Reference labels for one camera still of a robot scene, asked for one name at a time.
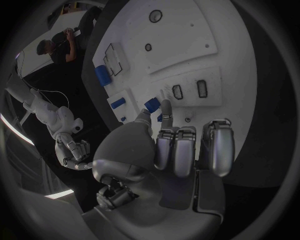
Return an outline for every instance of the wire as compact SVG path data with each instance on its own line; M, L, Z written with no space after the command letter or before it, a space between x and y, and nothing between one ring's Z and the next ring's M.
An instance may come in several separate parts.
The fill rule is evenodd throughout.
M60 93L62 95L64 95L64 97L66 98L67 100L67 108L69 109L70 108L70 103L69 103L69 99L68 97L62 93L61 91L50 91L50 90L40 90L40 89L36 89L34 86L30 85L23 77L22 77L22 68L23 68L23 63L24 63L24 59L25 59L25 52L24 50L22 50L23 52L23 61L22 61L22 65L21 65L21 70L19 69L19 66L17 65L17 70L18 70L18 73L20 74L20 77L21 79L23 80L23 82L25 82L28 86L30 86L31 88L33 88L34 90L38 91L38 92L41 92L40 94L42 94L51 104L53 104L47 97L45 94L43 94L42 92L49 92L49 93Z

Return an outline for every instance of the man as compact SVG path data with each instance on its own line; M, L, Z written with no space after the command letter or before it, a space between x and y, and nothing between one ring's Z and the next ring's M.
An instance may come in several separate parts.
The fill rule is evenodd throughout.
M83 15L79 26L75 28L75 30L80 30L80 35L75 37L74 30L66 28L51 40L42 40L36 48L36 53L38 55L49 54L55 64L64 64L75 60L80 50L87 49L94 28L93 20L97 20L100 13L100 8L91 7Z

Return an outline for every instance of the dark hair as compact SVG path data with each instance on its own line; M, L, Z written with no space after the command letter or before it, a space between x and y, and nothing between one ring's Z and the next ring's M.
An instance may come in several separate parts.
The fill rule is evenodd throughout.
M36 48L37 55L43 55L45 54L45 46L46 46L46 40L42 40L39 42Z

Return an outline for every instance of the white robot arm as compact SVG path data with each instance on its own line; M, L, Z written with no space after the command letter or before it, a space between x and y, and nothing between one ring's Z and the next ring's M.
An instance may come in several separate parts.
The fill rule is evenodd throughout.
M82 162L90 155L90 144L84 140L76 143L72 138L72 134L83 129L84 123L80 118L74 119L71 110L65 106L58 108L43 100L41 94L33 88L29 89L15 71L12 71L6 90L47 126L55 140L55 153L62 166L74 170L92 168L92 162Z

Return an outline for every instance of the light strip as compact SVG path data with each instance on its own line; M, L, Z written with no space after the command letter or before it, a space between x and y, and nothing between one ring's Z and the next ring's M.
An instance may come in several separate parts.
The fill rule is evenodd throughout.
M70 190L62 191L62 192L55 193L55 194L52 194L52 195L47 195L45 197L50 198L50 199L58 199L58 198L61 198L63 196L66 196L66 195L69 195L69 194L72 194L72 193L74 193L74 191L70 189Z
M5 118L4 116L0 113L0 118L2 119L2 121L5 123L6 126L8 126L8 128L10 130L12 130L15 134L17 134L20 138L24 139L26 142L34 145L34 143L28 139L27 137L25 137L22 133L18 132L17 129L15 129Z

